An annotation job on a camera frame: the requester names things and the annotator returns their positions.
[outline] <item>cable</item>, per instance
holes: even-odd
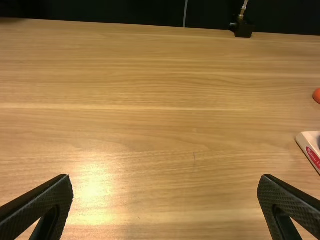
[[[184,4],[184,14],[183,14],[183,27],[186,27],[186,19],[187,19],[187,8],[188,8],[188,0],[185,0]]]

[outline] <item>black clamp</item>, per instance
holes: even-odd
[[[249,0],[244,0],[240,14],[236,16],[235,21],[230,23],[230,30],[234,32],[236,38],[251,38],[255,30],[255,25],[248,19],[245,19],[248,2]]]

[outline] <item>metal rod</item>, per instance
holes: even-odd
[[[248,5],[249,0],[244,0],[243,6],[241,8],[241,12],[238,15],[238,20],[241,21],[244,19],[245,16],[245,11],[247,10],[247,5]]]

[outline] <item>wood grain surface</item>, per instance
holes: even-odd
[[[320,129],[320,37],[32,19],[0,35],[0,205],[69,174],[63,240],[270,240],[265,173],[320,199],[295,142]]]

